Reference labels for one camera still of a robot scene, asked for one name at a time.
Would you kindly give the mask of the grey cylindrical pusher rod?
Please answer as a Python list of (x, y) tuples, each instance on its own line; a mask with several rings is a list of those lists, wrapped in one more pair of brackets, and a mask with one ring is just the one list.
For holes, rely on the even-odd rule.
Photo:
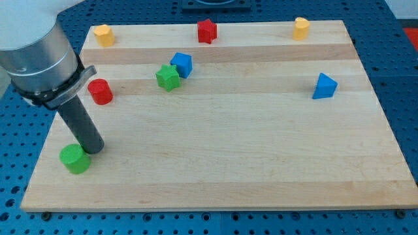
[(78, 95), (62, 104), (57, 111), (86, 153), (99, 153), (104, 148), (104, 140)]

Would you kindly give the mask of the black clamp ring with lever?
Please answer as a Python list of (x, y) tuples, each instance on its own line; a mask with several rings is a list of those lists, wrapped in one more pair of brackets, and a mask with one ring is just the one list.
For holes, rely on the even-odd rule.
[[(55, 110), (76, 97), (84, 84), (97, 73), (93, 65), (85, 68), (78, 56), (77, 62), (74, 73), (59, 85), (49, 84), (55, 81), (50, 80), (51, 78), (58, 78), (58, 72), (42, 75), (40, 78), (24, 78), (22, 84), (18, 84), (17, 78), (12, 78), (11, 84), (29, 104), (43, 105), (49, 110)], [(46, 87), (36, 88), (35, 82), (41, 82), (42, 79), (44, 82), (47, 81)]]

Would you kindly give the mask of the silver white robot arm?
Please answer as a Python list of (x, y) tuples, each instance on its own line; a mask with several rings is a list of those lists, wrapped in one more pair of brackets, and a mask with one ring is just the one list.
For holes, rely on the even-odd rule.
[(104, 141), (78, 92), (95, 73), (71, 46), (57, 16), (80, 0), (2, 1), (1, 66), (17, 92), (34, 105), (57, 110), (86, 153)]

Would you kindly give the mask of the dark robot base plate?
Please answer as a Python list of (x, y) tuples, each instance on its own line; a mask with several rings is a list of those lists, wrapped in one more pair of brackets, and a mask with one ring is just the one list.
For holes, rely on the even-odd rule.
[(252, 0), (181, 0), (182, 11), (196, 10), (249, 10)]

